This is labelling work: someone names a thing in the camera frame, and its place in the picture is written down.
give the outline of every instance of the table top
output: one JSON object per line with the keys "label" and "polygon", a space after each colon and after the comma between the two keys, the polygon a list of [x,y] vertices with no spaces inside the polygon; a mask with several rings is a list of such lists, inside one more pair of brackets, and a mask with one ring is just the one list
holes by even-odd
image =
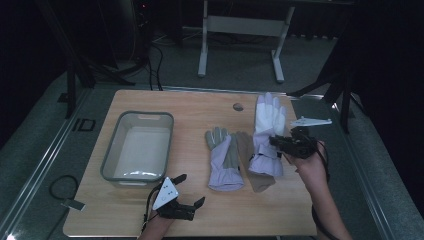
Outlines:
{"label": "table top", "polygon": [[[75,197],[86,207],[81,212],[69,212],[64,233],[72,237],[139,235],[150,189],[117,187],[100,174],[120,114],[134,110],[173,115],[166,176],[187,174],[187,179],[176,186],[180,204],[192,205],[206,197],[194,220],[176,220],[167,236],[315,235],[309,193],[295,173],[295,167],[285,159],[282,159],[284,176],[276,178],[276,184],[264,192],[253,192],[243,167],[240,168],[245,183],[242,189],[217,192],[207,186],[210,150],[205,132],[219,126],[230,132],[252,134],[257,96],[250,93],[117,91]],[[278,96],[287,108],[288,125],[296,119],[293,107],[288,97]],[[243,111],[233,109],[236,103],[243,106]]]}

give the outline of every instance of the translucent storage box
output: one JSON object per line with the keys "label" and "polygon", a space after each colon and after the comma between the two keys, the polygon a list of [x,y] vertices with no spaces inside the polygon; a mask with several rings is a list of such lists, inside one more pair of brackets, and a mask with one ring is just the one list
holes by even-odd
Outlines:
{"label": "translucent storage box", "polygon": [[124,186],[156,186],[166,173],[174,118],[165,112],[121,114],[101,174]]}

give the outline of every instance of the glove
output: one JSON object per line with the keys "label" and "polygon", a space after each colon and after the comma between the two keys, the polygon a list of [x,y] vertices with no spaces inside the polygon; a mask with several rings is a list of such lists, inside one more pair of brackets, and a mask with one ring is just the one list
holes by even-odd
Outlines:
{"label": "glove", "polygon": [[255,132],[253,134],[254,157],[249,171],[256,174],[283,175],[283,165],[277,156],[277,148],[269,143],[269,137],[283,136],[286,108],[271,93],[260,95],[256,103]]}
{"label": "glove", "polygon": [[254,174],[249,171],[250,159],[253,156],[253,140],[252,136],[246,132],[237,132],[237,149],[240,156],[240,161],[247,173],[247,179],[249,179],[252,185],[253,192],[263,192],[268,187],[275,184],[273,176]]}
{"label": "glove", "polygon": [[205,134],[211,150],[211,176],[209,188],[216,191],[235,191],[244,186],[240,175],[237,140],[227,129],[215,127]]}

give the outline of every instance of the gray carpet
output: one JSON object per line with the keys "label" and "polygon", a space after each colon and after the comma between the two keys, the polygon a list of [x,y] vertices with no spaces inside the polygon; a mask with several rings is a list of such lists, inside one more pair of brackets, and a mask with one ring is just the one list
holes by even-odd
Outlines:
{"label": "gray carpet", "polygon": [[[197,76],[201,42],[198,37],[187,39],[184,41],[183,47],[173,45],[166,39],[155,41],[156,46],[163,53],[159,73],[160,82],[165,90],[170,87],[184,87],[253,92],[295,91],[316,80],[335,44],[335,40],[328,41],[326,39],[314,39],[312,41],[303,38],[287,39],[281,56],[286,80],[283,84],[279,84],[274,80],[275,76],[269,52],[275,45],[275,39],[264,39],[264,41],[256,44],[228,45],[223,44],[225,36],[211,37],[216,37],[216,41],[211,41],[209,46],[208,68],[204,78]],[[153,68],[156,69],[159,66],[160,52],[152,48],[151,58]],[[137,83],[135,88],[149,89],[148,71],[145,69],[140,70],[136,75],[129,74],[126,78]],[[49,187],[58,177],[63,175],[69,174],[75,176],[78,180],[81,179],[113,94],[117,89],[123,88],[113,83],[99,83],[91,90],[80,89],[79,95],[84,99],[83,104],[73,118],[64,120],[66,105],[58,103],[57,98],[60,93],[65,91],[65,86],[66,78],[63,75],[50,86],[42,99],[37,102],[33,111],[0,154],[0,187],[2,189],[0,211],[2,218],[13,206],[12,204],[19,191],[34,171],[35,166],[40,161],[47,161],[44,154],[48,152],[54,156],[44,180],[40,182],[39,186],[35,186],[37,191],[34,193],[32,201],[28,203],[29,205],[22,218],[15,223],[12,229],[13,234],[17,236],[16,239],[48,239],[49,234],[52,234],[50,239],[67,239],[61,230],[62,216],[66,213],[66,209],[60,205],[59,200],[51,196]],[[323,86],[311,92],[311,94],[324,94],[326,89],[327,86]],[[331,115],[330,112],[332,111],[322,101],[305,99],[293,101],[293,104],[299,116],[307,114],[315,118],[325,118]],[[363,151],[358,151],[357,154],[361,157],[364,155],[375,157],[375,164],[379,162],[380,166],[387,166],[384,169],[391,173],[393,166],[387,162],[389,158],[384,146],[382,147],[381,140],[379,141],[375,131],[369,131],[369,129],[373,129],[372,124],[357,109],[352,114],[354,116],[351,119],[352,127],[367,131],[364,133],[357,130],[353,134],[353,137],[362,139],[355,142],[356,148],[363,149]],[[337,122],[337,116],[331,116]],[[66,139],[63,139],[63,143],[58,149],[60,151],[50,151],[48,147],[52,142],[55,142],[56,133],[63,131],[63,126],[73,127],[77,119],[95,120],[94,130],[85,132],[68,129]],[[364,197],[363,187],[358,183],[358,178],[361,176],[357,175],[357,166],[352,161],[352,154],[344,145],[340,145],[341,142],[346,141],[346,136],[338,133],[337,127],[337,123],[331,126],[317,127],[313,129],[312,135],[319,136],[330,146],[330,173],[332,176],[330,187],[343,219],[354,239],[386,239],[386,236],[381,236],[381,229],[375,224],[375,216],[370,212],[368,200]],[[372,179],[375,170],[372,168],[373,166],[365,167],[370,167],[366,169],[369,171],[367,176],[371,176],[372,182],[378,184],[378,181],[381,180],[374,181]],[[407,197],[404,197],[407,194],[396,174],[391,175],[386,183],[392,181],[398,183],[396,186],[396,189],[400,189],[396,191],[398,198],[386,198],[387,195],[384,194],[390,194],[387,191],[390,186],[387,186],[387,184],[373,186],[374,189],[382,191],[382,193],[378,193],[380,198],[382,195],[381,200],[386,203],[382,207],[384,212],[389,213],[388,217],[391,218],[389,228],[393,229],[393,235],[396,236],[396,238],[389,237],[387,239],[414,239],[417,234],[422,235],[422,230],[417,230],[417,226],[421,226],[419,224],[422,223],[422,219],[416,218],[414,208],[411,206],[410,200],[408,201]],[[67,182],[59,185],[59,188],[55,188],[55,190],[58,194],[66,195],[72,193],[75,189],[72,182]],[[401,206],[392,207],[395,200],[400,201]],[[403,221],[394,217],[399,215],[400,212],[408,214],[415,223],[402,224]],[[411,233],[412,236],[404,234],[405,232]]]}

